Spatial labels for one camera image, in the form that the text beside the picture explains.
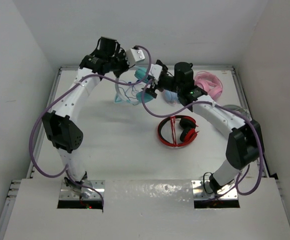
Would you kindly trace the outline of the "red black headphones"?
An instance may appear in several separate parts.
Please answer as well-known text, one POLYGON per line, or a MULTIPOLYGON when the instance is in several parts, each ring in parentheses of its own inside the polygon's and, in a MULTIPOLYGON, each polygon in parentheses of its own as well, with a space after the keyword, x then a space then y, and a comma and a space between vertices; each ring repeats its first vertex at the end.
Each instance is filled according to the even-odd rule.
POLYGON ((164 118, 157 126, 157 137, 165 146, 171 148, 182 148, 191 144, 198 135, 197 122, 188 115, 173 115, 164 118), (171 129, 171 141, 163 136, 165 125, 169 124, 171 129))

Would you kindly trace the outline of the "pink gaming headphones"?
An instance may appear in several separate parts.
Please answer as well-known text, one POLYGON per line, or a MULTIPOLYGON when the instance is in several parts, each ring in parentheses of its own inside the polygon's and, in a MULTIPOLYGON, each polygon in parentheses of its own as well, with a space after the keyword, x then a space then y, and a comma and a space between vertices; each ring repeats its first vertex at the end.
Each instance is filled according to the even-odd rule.
POLYGON ((194 76, 194 82, 196 86, 206 91, 207 94, 215 101, 222 95, 222 82, 216 75, 208 71, 199 71, 194 76))

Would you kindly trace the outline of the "teal cat-ear headphones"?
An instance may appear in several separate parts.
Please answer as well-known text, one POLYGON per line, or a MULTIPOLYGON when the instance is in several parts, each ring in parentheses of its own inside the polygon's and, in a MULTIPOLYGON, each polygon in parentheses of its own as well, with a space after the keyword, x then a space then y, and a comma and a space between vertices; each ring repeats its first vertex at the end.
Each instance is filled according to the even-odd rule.
POLYGON ((142 91, 145 87, 145 84, 149 81, 149 78, 147 77, 146 80, 139 83, 140 80, 145 76, 146 73, 145 67, 137 67, 136 71, 134 73, 134 76, 137 78, 136 85, 129 85, 128 87, 124 88, 120 86, 119 84, 115 84, 115 91, 116 95, 114 98, 114 103, 127 103, 132 104, 134 106, 142 103, 142 91))

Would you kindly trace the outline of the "metal base plate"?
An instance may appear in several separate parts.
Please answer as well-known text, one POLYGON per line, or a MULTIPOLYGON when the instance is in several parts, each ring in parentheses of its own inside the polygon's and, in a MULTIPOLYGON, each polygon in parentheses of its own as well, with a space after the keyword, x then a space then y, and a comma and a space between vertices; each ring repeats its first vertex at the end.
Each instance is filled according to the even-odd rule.
POLYGON ((58 199, 60 201, 100 201, 101 197, 94 190, 104 197, 105 181, 86 180, 83 185, 86 187, 79 187, 70 181, 63 180, 58 199))
POLYGON ((235 181, 231 181, 229 184, 223 186, 221 189, 217 190, 217 193, 211 193, 211 190, 207 188, 205 191, 203 186, 203 180, 193 180, 192 190, 194 200, 207 201, 214 198, 218 198, 222 201, 236 201, 238 200, 238 193, 235 188, 235 181))

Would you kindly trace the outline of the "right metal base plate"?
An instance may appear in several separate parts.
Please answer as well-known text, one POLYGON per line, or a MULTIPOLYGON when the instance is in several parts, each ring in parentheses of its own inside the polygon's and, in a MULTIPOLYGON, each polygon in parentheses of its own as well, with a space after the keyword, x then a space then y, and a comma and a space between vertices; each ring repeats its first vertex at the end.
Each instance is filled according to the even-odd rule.
POLYGON ((231 181, 229 184, 223 186, 221 189, 217 190, 217 193, 211 193, 211 190, 207 188, 205 191, 203 186, 203 180, 193 180, 192 190, 194 200, 207 201, 214 198, 218 198, 222 201, 236 201, 238 200, 238 193, 235 188, 235 181, 231 181))

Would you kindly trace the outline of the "white grey headphones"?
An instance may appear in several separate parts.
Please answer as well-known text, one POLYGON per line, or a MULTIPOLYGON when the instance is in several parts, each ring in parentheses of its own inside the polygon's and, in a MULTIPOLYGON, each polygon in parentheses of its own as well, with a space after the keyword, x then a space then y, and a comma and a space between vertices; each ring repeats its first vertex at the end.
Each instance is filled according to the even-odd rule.
POLYGON ((244 107, 241 107, 239 105, 234 105, 234 104, 227 104, 227 105, 224 105, 224 107, 234 112, 240 113, 241 115, 248 118, 248 120, 252 120, 249 110, 244 107))

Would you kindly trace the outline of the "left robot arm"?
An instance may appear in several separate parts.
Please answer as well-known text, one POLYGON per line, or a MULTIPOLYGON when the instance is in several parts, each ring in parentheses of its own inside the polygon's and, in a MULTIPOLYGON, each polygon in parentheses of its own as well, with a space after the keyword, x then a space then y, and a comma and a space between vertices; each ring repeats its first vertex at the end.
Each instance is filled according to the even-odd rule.
POLYGON ((96 49, 81 61, 70 92, 55 100, 52 111, 42 117, 47 139, 57 149, 66 171, 76 182, 86 174, 78 154, 83 141, 83 132, 77 123, 79 113, 106 73, 122 74, 128 69, 125 50, 118 41, 101 37, 96 49))

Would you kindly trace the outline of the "pink blue cat-ear headphones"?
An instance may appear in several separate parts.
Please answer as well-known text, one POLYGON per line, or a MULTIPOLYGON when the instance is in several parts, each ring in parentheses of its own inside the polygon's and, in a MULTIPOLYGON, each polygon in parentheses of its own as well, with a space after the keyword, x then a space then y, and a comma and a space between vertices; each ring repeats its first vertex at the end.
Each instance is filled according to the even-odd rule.
POLYGON ((179 99, 178 99, 178 95, 176 92, 164 90, 163 91, 163 98, 164 98, 165 102, 167 102, 169 104, 179 104, 180 103, 179 99))

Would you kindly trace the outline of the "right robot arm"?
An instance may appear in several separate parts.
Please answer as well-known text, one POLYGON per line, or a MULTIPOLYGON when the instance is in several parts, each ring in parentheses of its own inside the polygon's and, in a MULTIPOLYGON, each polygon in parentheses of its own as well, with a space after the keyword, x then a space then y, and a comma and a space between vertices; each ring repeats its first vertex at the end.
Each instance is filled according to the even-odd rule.
POLYGON ((176 93, 184 109, 203 117, 228 140, 225 161, 209 177, 209 189, 216 194, 223 186, 238 180, 241 170, 250 163, 263 160, 262 131, 256 120, 218 105, 216 97, 207 89, 210 81, 202 83, 198 80, 192 66, 188 62, 179 62, 174 66, 174 74, 169 75, 161 61, 150 64, 143 77, 146 81, 144 91, 154 98, 156 90, 176 93))

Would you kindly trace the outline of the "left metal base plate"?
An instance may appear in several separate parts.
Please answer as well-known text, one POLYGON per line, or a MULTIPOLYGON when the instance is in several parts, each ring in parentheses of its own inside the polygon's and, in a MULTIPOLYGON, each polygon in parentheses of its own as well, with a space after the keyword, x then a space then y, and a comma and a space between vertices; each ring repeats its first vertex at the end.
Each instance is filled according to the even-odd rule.
POLYGON ((60 201, 100 201, 101 197, 94 190, 104 197, 105 181, 86 180, 83 185, 86 187, 79 187, 70 181, 63 180, 58 199, 60 201))

